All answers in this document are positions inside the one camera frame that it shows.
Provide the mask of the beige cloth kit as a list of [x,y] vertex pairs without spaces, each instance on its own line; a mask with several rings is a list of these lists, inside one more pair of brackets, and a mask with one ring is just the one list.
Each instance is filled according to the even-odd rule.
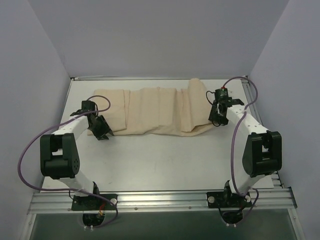
[[213,128],[206,91],[200,79],[192,78],[185,89],[96,89],[92,100],[116,136],[193,137]]

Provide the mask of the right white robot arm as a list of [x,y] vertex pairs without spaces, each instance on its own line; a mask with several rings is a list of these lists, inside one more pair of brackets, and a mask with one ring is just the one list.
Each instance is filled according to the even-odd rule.
[[[226,87],[216,89],[213,95],[208,120],[216,127],[235,124],[230,148],[230,189],[222,193],[223,203],[232,207],[260,179],[282,168],[282,136],[278,131],[271,131],[259,123],[248,113],[249,106],[229,96]],[[246,137],[240,160],[235,157],[238,132]]]

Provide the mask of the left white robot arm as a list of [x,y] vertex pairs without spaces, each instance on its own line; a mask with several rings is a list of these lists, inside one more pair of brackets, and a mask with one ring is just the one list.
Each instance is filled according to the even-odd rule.
[[100,206],[101,197],[97,184],[80,170],[77,139],[89,130],[97,140],[109,139],[114,133],[98,105],[90,98],[81,102],[81,108],[70,115],[62,127],[40,137],[40,171],[43,176],[64,184],[90,210]]

